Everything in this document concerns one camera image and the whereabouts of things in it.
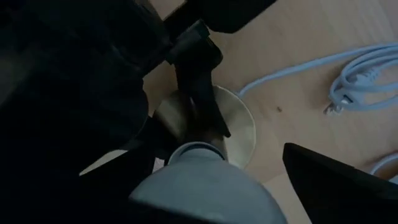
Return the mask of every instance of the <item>power cord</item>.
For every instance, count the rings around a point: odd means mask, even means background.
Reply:
[[[398,95],[395,95],[388,100],[378,103],[373,103],[371,105],[364,104],[364,95],[367,93],[398,90],[398,82],[387,85],[374,85],[374,81],[384,69],[393,65],[398,65],[398,43],[363,47],[341,54],[318,58],[294,67],[285,68],[247,84],[239,91],[238,96],[242,98],[247,91],[266,81],[293,75],[297,72],[302,72],[358,54],[362,54],[362,56],[345,66],[340,76],[331,85],[329,98],[332,103],[324,113],[340,114],[343,109],[351,111],[378,110],[398,103]]]

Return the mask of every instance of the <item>round metal base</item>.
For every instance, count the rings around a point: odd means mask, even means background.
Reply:
[[[249,109],[233,92],[214,86],[215,97],[221,114],[231,132],[230,138],[214,137],[218,148],[223,147],[228,157],[228,162],[239,168],[245,168],[249,163],[256,146],[256,126]],[[181,102],[178,91],[164,99],[154,117],[161,121],[167,129],[182,141],[187,132],[187,115]]]

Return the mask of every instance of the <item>light wood floor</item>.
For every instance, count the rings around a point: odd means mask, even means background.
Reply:
[[[150,1],[162,17],[182,3]],[[213,80],[238,91],[281,68],[356,47],[397,41],[397,9],[396,0],[278,0],[239,32],[211,34],[224,54],[222,64],[213,72]],[[356,167],[398,151],[396,106],[345,112],[335,117],[323,115],[331,82],[348,61],[349,58],[265,83],[244,97],[257,125],[257,148],[247,171],[270,189],[291,223],[309,220],[285,174],[281,159],[285,142]],[[387,71],[380,82],[397,80],[397,71]],[[174,69],[167,63],[149,74],[145,90],[151,111],[175,89]]]

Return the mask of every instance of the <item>wooden floor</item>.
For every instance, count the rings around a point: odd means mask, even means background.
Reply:
[[[182,0],[151,2],[165,17]],[[239,32],[211,34],[224,54],[213,80],[238,91],[281,68],[397,41],[397,9],[396,0],[278,0]],[[309,220],[287,180],[282,163],[284,143],[294,142],[356,167],[398,151],[398,107],[335,117],[322,113],[329,104],[328,89],[349,59],[273,80],[244,97],[257,126],[257,147],[247,171],[270,189],[290,223]],[[397,72],[395,68],[387,71],[380,82],[396,81]],[[145,90],[151,111],[176,88],[174,68],[167,63],[149,74]]]

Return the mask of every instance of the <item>white cable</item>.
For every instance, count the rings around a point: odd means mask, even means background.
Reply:
[[[370,171],[370,174],[375,175],[376,172],[383,166],[385,166],[387,163],[394,161],[398,159],[398,153],[395,153],[393,155],[387,156],[384,159],[382,159],[380,162],[378,162],[373,169]]]
[[[363,54],[359,58],[353,60],[349,63],[343,71],[341,75],[333,82],[329,97],[330,100],[336,107],[345,108],[347,110],[376,110],[390,106],[393,103],[398,103],[398,95],[389,98],[388,100],[381,101],[378,103],[374,103],[371,105],[362,104],[361,100],[358,101],[345,101],[341,95],[336,94],[341,88],[344,88],[344,91],[348,91],[353,93],[353,95],[360,95],[366,93],[376,93],[376,92],[385,92],[385,91],[393,91],[398,90],[398,82],[387,84],[387,85],[369,85],[368,82],[353,82],[351,81],[353,77],[358,74],[364,74],[368,80],[372,82],[379,76],[382,70],[387,67],[398,65],[398,43],[393,44],[383,44],[383,45],[373,45],[369,47],[363,47],[360,49],[352,50],[349,52],[344,52],[341,54],[327,56],[325,58],[315,59],[311,62],[306,62],[301,65],[297,65],[294,67],[285,68],[278,72],[275,72],[271,75],[266,75],[260,79],[257,79],[249,84],[247,84],[241,91],[239,91],[238,96],[243,97],[244,94],[251,90],[252,88],[266,82],[269,80],[273,80],[276,78],[282,78],[287,75],[292,75],[297,72],[302,72],[304,70],[308,70],[313,67],[317,67],[320,65],[324,65],[327,63],[334,62],[336,60]]]

